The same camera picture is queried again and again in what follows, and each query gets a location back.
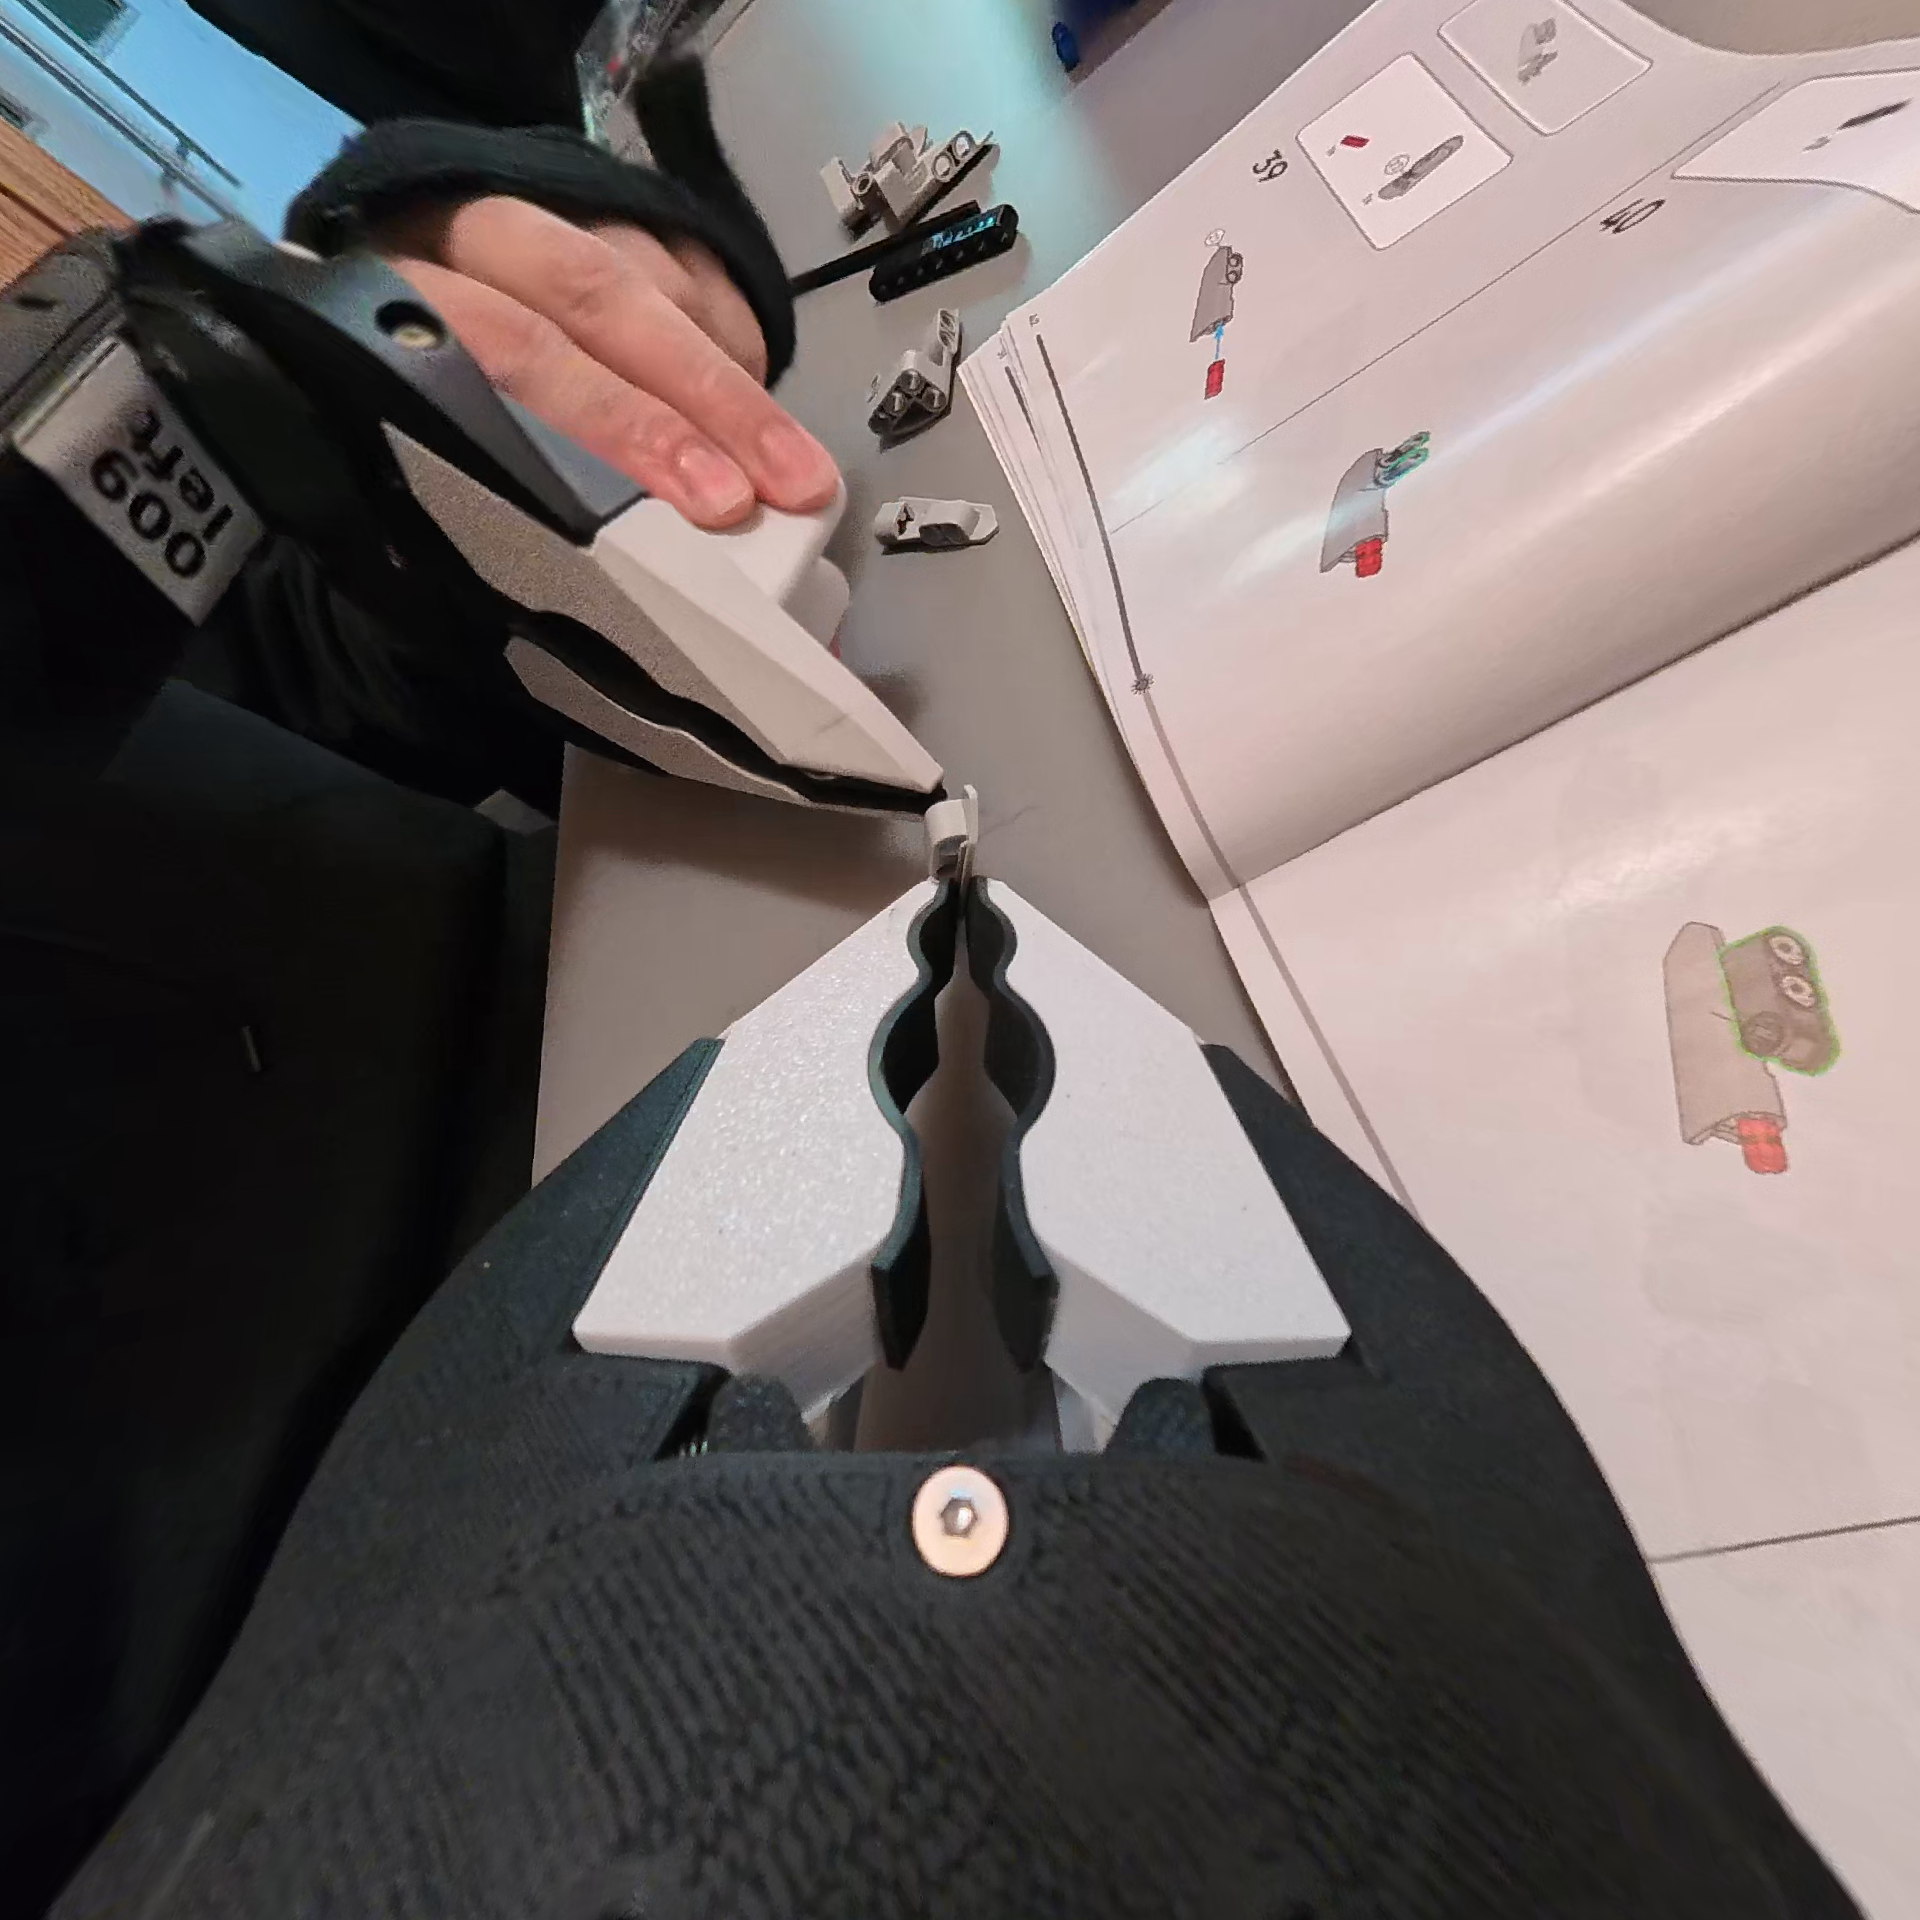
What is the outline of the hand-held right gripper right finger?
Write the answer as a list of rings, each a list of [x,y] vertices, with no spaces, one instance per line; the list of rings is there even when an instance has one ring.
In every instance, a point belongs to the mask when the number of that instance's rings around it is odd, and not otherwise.
[[[1320,1361],[1348,1318],[1202,1040],[1010,886],[974,880],[982,1068],[1010,1107],[997,1322],[1066,1420],[1148,1383]]]

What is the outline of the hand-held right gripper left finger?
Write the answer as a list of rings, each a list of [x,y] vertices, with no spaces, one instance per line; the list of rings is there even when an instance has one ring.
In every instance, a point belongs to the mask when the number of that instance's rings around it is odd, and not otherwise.
[[[917,883],[700,1053],[573,1335],[782,1383],[817,1416],[927,1314],[920,1143],[957,886]]]

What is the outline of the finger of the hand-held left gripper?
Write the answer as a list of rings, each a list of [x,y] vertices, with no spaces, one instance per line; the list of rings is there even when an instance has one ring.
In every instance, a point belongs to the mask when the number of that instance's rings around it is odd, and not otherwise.
[[[766,761],[755,744],[723,749],[681,725],[642,720],[525,638],[509,640],[506,667],[523,694],[565,723],[565,728],[573,728],[590,752],[645,768],[659,776],[828,813],[891,813],[917,819],[935,807],[931,795],[790,772]]]
[[[727,532],[640,498],[579,547],[397,429],[384,440],[415,503],[506,597],[517,638],[625,708],[790,772],[939,795],[943,768],[828,649],[849,603],[826,559],[846,494],[809,517],[758,506]]]

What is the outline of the person's left hand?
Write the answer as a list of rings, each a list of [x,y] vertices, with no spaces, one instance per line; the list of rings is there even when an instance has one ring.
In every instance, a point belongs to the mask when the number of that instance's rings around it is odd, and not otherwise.
[[[485,197],[397,222],[379,253],[504,394],[696,527],[838,494],[828,450],[766,389],[743,295],[700,242]]]

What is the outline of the grey angled toy connector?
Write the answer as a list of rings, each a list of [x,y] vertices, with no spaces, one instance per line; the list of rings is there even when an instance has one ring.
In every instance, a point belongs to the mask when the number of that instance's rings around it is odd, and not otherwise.
[[[939,307],[925,337],[870,381],[865,408],[874,443],[910,440],[951,414],[960,352],[963,316]]]

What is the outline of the black toy beam with holes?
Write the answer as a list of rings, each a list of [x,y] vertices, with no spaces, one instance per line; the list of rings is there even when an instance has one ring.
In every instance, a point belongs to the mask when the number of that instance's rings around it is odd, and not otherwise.
[[[1017,248],[1022,235],[1019,207],[997,204],[936,222],[935,228],[884,253],[870,274],[874,304],[901,301],[971,267],[988,265]]]

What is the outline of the grey toy brick assembly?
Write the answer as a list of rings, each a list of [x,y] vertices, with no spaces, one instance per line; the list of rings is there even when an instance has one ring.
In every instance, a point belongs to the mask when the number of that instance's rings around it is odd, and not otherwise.
[[[870,228],[897,235],[946,200],[994,151],[994,135],[954,131],[946,141],[935,141],[927,129],[895,120],[874,135],[856,168],[828,158],[821,179],[849,235]]]

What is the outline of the person's black clothing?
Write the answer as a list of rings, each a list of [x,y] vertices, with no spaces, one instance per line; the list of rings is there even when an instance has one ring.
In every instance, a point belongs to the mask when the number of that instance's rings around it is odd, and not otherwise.
[[[2,1916],[223,1664],[525,1192],[562,743],[448,594],[267,540],[191,627],[2,457]]]

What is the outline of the clear plastic parts bag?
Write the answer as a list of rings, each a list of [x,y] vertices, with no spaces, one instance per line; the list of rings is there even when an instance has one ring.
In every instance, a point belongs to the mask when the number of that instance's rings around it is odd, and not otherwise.
[[[700,44],[712,11],[720,3],[602,3],[573,58],[583,129],[605,135],[659,58]]]

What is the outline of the white instruction booklet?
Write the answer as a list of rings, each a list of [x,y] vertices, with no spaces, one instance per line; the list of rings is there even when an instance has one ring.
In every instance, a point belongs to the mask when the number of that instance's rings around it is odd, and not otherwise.
[[[1657,1561],[1918,1516],[1918,19],[1374,3],[965,364],[1316,1127]]]

